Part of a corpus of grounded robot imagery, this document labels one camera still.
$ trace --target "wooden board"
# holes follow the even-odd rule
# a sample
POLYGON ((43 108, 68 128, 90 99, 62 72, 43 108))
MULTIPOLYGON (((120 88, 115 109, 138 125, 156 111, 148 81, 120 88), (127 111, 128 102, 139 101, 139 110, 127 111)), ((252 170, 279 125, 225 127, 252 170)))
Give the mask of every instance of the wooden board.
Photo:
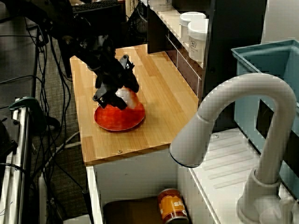
POLYGON ((96 75, 75 56, 71 58, 74 93, 86 165, 96 165, 169 145, 195 114, 198 98, 165 52, 147 54, 147 45, 116 50, 116 58, 129 55, 140 85, 137 93, 145 108, 145 119, 136 128, 109 132, 93 119, 98 107, 92 100, 96 75))

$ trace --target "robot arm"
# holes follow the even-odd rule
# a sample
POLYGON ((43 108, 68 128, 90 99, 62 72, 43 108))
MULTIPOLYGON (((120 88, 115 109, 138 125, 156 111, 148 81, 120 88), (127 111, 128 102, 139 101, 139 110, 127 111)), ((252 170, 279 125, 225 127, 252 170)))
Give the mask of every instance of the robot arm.
POLYGON ((0 0, 10 12, 22 15, 35 22, 46 35, 63 40, 69 52, 85 62, 96 75, 93 97, 103 108, 107 104, 121 110, 126 103, 116 92, 125 86, 138 92, 139 85, 133 74, 134 65, 124 56, 120 61, 115 58, 115 47, 108 35, 98 36, 89 22, 73 15, 68 0, 0 0))

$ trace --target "blue bin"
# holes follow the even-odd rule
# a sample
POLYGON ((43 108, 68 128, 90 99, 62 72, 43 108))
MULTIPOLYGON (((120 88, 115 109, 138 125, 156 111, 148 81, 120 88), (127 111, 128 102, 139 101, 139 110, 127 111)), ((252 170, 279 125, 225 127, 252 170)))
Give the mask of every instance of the blue bin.
MULTIPOLYGON (((232 49, 237 59, 237 76, 247 73, 267 73, 286 81, 299 99, 299 42, 288 40, 232 49)), ((235 121, 261 152, 265 139, 256 129, 260 100, 275 111, 272 99, 265 96, 249 96, 236 101, 235 121)), ((299 113, 296 114, 292 131, 299 136, 299 113)), ((282 180, 299 197, 299 177, 283 162, 282 180)))

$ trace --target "faucet head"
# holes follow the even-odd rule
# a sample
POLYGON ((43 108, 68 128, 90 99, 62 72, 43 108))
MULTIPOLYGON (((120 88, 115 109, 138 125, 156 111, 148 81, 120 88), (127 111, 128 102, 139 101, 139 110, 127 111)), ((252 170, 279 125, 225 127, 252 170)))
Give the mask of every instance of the faucet head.
POLYGON ((206 156, 213 126, 214 122, 206 121, 196 113, 170 145, 174 161, 184 167, 198 167, 206 156))

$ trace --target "can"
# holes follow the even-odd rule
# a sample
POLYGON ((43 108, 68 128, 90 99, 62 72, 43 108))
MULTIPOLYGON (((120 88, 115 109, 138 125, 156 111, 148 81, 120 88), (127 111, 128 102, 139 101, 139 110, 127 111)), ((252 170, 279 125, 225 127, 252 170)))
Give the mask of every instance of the can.
POLYGON ((177 189, 165 189, 158 195, 163 224, 189 224, 189 218, 177 189))

